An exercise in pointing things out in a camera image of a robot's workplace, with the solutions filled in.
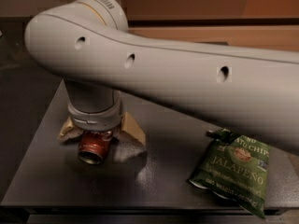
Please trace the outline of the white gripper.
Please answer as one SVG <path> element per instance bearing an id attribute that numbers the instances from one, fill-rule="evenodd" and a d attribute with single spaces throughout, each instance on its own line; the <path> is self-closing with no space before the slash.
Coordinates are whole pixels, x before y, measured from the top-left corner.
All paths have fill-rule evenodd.
<path id="1" fill-rule="evenodd" d="M 82 135 L 82 130 L 105 132 L 113 130 L 121 124 L 122 141 L 143 147 L 146 145 L 146 135 L 135 118 L 128 112 L 122 115 L 121 101 L 105 111 L 96 113 L 79 111 L 69 103 L 68 112 L 70 117 L 67 118 L 58 134 L 60 141 L 77 138 Z"/>

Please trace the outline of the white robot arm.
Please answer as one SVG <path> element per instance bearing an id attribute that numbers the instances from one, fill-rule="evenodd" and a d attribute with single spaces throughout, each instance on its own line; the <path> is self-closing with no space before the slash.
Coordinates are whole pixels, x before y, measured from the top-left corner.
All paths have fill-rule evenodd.
<path id="1" fill-rule="evenodd" d="M 34 16 L 25 45 L 64 79 L 73 123 L 87 131 L 121 121 L 124 91 L 299 152 L 299 54 L 131 35 L 115 0 L 77 0 Z"/>

